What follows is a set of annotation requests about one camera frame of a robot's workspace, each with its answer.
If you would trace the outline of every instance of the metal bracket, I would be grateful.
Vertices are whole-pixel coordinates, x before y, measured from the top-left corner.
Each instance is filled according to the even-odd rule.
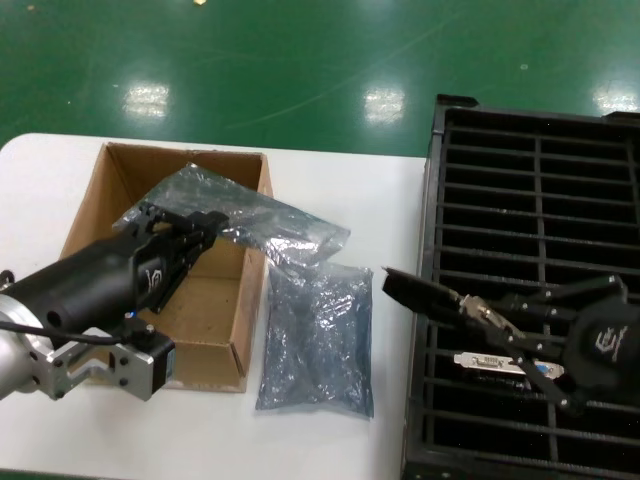
[[[86,335],[109,337],[99,328],[90,328]],[[33,379],[50,398],[63,398],[70,390],[89,377],[99,377],[130,394],[148,400],[152,395],[153,358],[129,346],[95,346],[69,342],[57,350],[40,343],[29,354],[33,360]],[[108,363],[91,355],[101,351]]]

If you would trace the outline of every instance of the plastic bag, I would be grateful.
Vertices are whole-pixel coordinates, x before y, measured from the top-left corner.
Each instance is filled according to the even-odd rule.
[[[349,230],[278,202],[192,163],[165,178],[143,199],[179,215],[217,210],[229,217],[220,235],[264,252],[281,266],[314,265],[340,251]],[[140,211],[135,205],[114,227]]]
[[[373,417],[371,281],[366,268],[270,266],[270,315],[256,408],[332,403]]]

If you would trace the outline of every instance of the black cable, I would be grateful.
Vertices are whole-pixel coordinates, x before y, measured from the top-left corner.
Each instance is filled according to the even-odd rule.
[[[30,327],[28,325],[20,325],[13,322],[0,321],[0,330],[8,332],[26,333],[47,337],[52,340],[60,340],[63,342],[86,343],[87,345],[116,345],[118,343],[130,343],[128,336],[121,337],[98,337],[97,335],[83,335],[81,333],[68,333],[55,330],[53,328]]]

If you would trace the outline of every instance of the logo on motor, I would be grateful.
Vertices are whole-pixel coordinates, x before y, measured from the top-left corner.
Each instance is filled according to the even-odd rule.
[[[158,285],[162,282],[162,270],[154,270],[151,273],[149,270],[145,270],[147,272],[147,280],[149,283],[149,293],[153,292]]]
[[[607,328],[606,331],[602,331],[598,334],[595,347],[602,353],[608,353],[613,351],[613,357],[611,359],[615,363],[618,360],[618,350],[620,344],[624,339],[624,334],[627,333],[628,327],[625,326],[616,332],[615,328]]]

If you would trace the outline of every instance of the robotic arm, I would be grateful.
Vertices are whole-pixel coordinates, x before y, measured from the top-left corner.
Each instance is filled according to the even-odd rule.
[[[171,377],[173,341],[136,313],[164,308],[228,218],[140,211],[116,236],[19,282],[0,274],[0,399],[16,390],[60,399],[98,376],[148,400]]]
[[[387,273],[384,291],[396,301],[462,335],[481,335],[508,356],[507,362],[476,356],[484,362],[476,367],[524,373],[569,413],[579,414],[588,400],[640,405],[640,308],[627,304],[619,277],[487,301],[397,270]],[[565,325],[566,339],[523,331],[541,332],[543,323]]]

